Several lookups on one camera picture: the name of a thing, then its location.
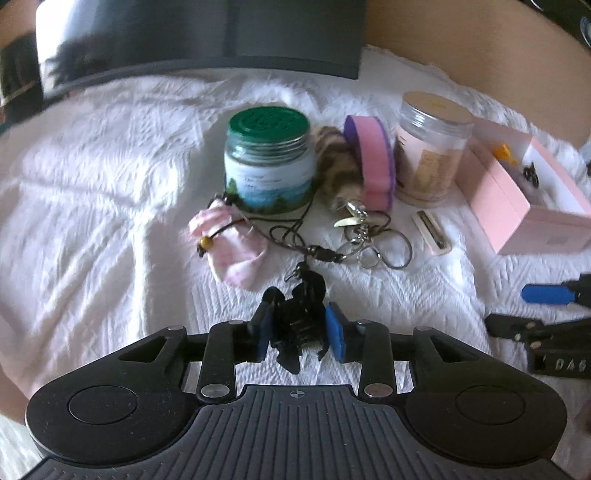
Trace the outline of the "pink gingham cloth pouch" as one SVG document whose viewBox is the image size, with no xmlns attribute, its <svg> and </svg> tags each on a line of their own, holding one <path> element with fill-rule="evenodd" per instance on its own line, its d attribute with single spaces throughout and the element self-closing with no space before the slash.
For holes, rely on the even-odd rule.
<svg viewBox="0 0 591 480">
<path fill-rule="evenodd" d="M 246 222 L 238 208 L 215 199 L 188 222 L 197 253 L 207 258 L 212 274 L 226 285 L 250 290 L 263 265 L 269 242 Z"/>
</svg>

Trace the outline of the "pink purple sponge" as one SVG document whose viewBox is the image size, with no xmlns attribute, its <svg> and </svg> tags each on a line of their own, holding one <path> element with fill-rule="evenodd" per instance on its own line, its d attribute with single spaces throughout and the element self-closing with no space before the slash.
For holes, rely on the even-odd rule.
<svg viewBox="0 0 591 480">
<path fill-rule="evenodd" d="M 348 115 L 344 135 L 356 152 L 363 175 L 363 197 L 370 210 L 389 211 L 394 200 L 396 168 L 393 148 L 382 121 Z"/>
</svg>

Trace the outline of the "green lid glass jar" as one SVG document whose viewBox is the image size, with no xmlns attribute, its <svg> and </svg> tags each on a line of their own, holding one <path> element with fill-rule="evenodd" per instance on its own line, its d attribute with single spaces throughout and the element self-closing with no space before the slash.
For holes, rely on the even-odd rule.
<svg viewBox="0 0 591 480">
<path fill-rule="evenodd" d="M 315 151 L 300 111 L 259 106 L 231 117 L 224 145 L 225 192 L 240 210 L 279 215 L 311 199 Z"/>
</svg>

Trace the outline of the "clear jar beige lid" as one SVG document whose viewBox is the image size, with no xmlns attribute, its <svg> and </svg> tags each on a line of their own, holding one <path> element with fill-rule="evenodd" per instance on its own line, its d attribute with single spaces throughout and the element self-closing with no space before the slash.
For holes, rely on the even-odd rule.
<svg viewBox="0 0 591 480">
<path fill-rule="evenodd" d="M 394 129 L 398 198 L 427 208 L 444 203 L 473 127 L 473 115 L 460 104 L 433 93 L 405 93 Z"/>
</svg>

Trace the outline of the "leopard fur tail keychain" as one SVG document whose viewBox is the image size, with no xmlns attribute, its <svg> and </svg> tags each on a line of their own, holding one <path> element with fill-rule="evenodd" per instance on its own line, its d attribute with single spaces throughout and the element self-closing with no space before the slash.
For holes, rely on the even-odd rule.
<svg viewBox="0 0 591 480">
<path fill-rule="evenodd" d="M 366 212 L 363 173 L 356 151 L 335 126 L 321 126 L 312 133 L 315 146 L 315 186 L 332 212 L 352 208 Z"/>
</svg>

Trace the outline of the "white textured blanket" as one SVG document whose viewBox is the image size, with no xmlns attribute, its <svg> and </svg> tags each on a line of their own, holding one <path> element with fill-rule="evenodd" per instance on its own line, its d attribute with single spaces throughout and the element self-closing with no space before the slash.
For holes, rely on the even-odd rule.
<svg viewBox="0 0 591 480">
<path fill-rule="evenodd" d="M 269 286 L 290 289 L 297 255 L 273 247 L 249 291 L 219 283 L 188 236 L 189 219 L 223 185 L 232 114 L 287 105 L 315 124 L 349 115 L 394 125 L 403 93 L 434 92 L 475 115 L 534 134 L 582 190 L 586 163 L 521 114 L 386 51 L 363 52 L 356 81 L 269 70 L 197 71 L 114 81 L 59 102 L 1 138 L 1 404 L 169 325 L 192 333 L 252 315 Z M 528 283 L 571 280 L 590 255 L 498 256 L 463 195 L 437 218 L 453 244 L 433 256 L 408 205 L 394 227 L 413 242 L 403 271 L 318 264 L 329 299 L 353 319 L 393 331 L 438 328 L 517 368 L 524 348 L 493 339 L 490 313 L 561 322 L 576 305 L 525 303 Z"/>
</svg>

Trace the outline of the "pink cardboard box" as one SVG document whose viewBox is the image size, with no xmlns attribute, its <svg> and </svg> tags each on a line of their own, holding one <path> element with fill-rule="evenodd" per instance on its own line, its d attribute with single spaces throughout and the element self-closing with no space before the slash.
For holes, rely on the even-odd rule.
<svg viewBox="0 0 591 480">
<path fill-rule="evenodd" d="M 507 144 L 514 163 L 492 149 Z M 499 255 L 578 253 L 590 242 L 590 203 L 533 136 L 477 118 L 456 183 Z"/>
</svg>

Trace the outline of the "cream hair clip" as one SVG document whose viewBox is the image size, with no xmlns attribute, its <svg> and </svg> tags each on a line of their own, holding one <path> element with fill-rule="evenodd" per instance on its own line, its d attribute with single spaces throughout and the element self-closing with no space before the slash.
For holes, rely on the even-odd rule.
<svg viewBox="0 0 591 480">
<path fill-rule="evenodd" d="M 419 210 L 413 214 L 412 218 L 433 255 L 442 256 L 451 252 L 451 241 L 430 212 Z"/>
</svg>

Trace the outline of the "black bow hair clip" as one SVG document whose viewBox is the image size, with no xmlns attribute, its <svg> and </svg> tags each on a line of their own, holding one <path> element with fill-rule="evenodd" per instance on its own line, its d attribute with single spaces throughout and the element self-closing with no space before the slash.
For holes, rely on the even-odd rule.
<svg viewBox="0 0 591 480">
<path fill-rule="evenodd" d="M 301 270 L 300 282 L 291 290 L 291 297 L 280 298 L 271 318 L 270 346 L 277 351 L 277 363 L 297 375 L 301 372 L 300 357 L 304 347 L 322 345 L 318 361 L 329 350 L 325 325 L 325 279 L 312 270 Z"/>
</svg>

